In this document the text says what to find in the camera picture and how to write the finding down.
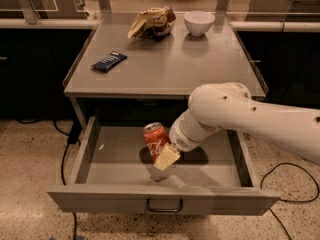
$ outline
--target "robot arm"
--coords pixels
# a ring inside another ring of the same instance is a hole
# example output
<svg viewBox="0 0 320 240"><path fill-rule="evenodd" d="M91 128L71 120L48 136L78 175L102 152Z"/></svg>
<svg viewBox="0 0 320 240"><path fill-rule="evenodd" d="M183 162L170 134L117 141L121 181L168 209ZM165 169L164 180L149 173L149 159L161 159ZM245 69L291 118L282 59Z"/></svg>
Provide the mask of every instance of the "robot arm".
<svg viewBox="0 0 320 240"><path fill-rule="evenodd" d="M248 133L320 165L320 110L253 101L239 83L196 88L169 138L188 152L220 129Z"/></svg>

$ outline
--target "soda can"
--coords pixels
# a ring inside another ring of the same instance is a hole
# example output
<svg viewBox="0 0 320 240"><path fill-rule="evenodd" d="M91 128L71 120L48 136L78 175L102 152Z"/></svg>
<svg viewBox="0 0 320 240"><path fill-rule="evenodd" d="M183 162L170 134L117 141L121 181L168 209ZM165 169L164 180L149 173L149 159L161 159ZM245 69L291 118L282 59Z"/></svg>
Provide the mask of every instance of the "soda can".
<svg viewBox="0 0 320 240"><path fill-rule="evenodd" d="M161 123L151 123L143 128L143 137L148 145L153 163L160 155L163 146L169 142L169 137Z"/></svg>

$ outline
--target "bowl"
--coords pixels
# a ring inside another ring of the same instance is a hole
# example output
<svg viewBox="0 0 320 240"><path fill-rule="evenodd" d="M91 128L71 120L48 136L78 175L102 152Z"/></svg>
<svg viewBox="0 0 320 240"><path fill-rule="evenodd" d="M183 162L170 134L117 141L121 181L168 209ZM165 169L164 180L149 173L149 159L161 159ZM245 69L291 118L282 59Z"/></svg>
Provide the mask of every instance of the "bowl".
<svg viewBox="0 0 320 240"><path fill-rule="evenodd" d="M212 27L215 17L209 12L192 11L184 15L184 24L193 36L203 36Z"/></svg>

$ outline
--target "drawer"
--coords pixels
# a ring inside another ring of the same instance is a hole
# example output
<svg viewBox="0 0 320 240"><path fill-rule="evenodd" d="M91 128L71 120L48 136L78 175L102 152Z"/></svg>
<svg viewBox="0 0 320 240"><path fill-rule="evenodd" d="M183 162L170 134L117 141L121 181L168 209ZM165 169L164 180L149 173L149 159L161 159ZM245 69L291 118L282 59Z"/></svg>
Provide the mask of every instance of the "drawer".
<svg viewBox="0 0 320 240"><path fill-rule="evenodd" d="M70 182L48 190L64 212L262 215L280 198L259 188L240 133L222 130L161 172L142 127L101 126L95 117Z"/></svg>

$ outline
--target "floor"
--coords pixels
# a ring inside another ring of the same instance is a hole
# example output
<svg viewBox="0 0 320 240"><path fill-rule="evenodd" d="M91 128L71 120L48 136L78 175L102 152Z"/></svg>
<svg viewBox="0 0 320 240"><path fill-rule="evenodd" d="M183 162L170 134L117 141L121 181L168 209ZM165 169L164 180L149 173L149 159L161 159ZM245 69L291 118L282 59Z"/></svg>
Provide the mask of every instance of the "floor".
<svg viewBox="0 0 320 240"><path fill-rule="evenodd" d="M144 10L155 3L136 0L111 0L117 10ZM179 10L214 9L214 0L168 0ZM245 11L250 0L232 0L230 6ZM87 0L94 10L96 0ZM70 121L58 121L64 132ZM46 193L49 185L62 184L60 163L67 136L58 132L52 121L21 124L0 120L0 239L72 239L72 214L63 213ZM320 167L300 157L268 145L250 136L246 143L253 169L260 181L269 170L282 162L305 168L320 182ZM68 182L74 159L79 150L72 145L66 159ZM278 168L265 182L282 198L308 199L316 194L309 176L296 167ZM320 239L320 200L306 204L277 202L273 212L285 225L294 240ZM179 216L121 215L78 213L77 239L174 239L174 240L256 240L288 239L284 229L270 211L263 216Z"/></svg>

